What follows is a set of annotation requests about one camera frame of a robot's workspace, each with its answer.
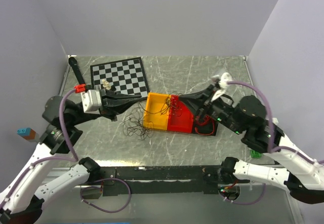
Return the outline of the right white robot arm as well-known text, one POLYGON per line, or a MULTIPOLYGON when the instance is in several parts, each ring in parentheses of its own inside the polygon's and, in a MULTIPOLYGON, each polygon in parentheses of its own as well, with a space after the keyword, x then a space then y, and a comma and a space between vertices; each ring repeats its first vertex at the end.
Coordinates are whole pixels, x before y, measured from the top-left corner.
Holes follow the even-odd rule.
POLYGON ((215 86, 182 98, 196 119, 209 117, 237 135, 241 142, 280 165, 255 165, 226 157, 216 181, 258 181, 272 185, 306 204, 323 203, 323 165, 303 153, 278 126, 266 119, 266 107, 254 95, 243 97, 236 106, 224 102, 215 86))

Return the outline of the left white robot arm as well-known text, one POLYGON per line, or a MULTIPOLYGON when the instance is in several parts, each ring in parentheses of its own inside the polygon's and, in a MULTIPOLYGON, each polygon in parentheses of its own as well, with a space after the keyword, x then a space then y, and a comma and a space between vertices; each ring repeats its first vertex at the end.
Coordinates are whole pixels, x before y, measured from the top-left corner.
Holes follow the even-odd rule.
POLYGON ((156 166, 101 167, 93 159, 80 159, 74 145, 82 132, 80 123, 105 117, 116 120, 140 96, 123 95, 108 90, 91 90, 88 85, 76 86, 82 102, 75 104, 67 96, 54 96, 43 114, 49 122, 32 156, 16 178, 1 192, 1 223, 35 223, 48 204, 76 186, 80 186, 81 202, 93 206, 85 197, 86 191, 99 190, 119 195, 117 182, 122 183, 128 196, 132 194, 208 192, 208 170, 216 166, 156 166), (69 160, 74 166, 59 177, 45 182, 56 161, 69 160))

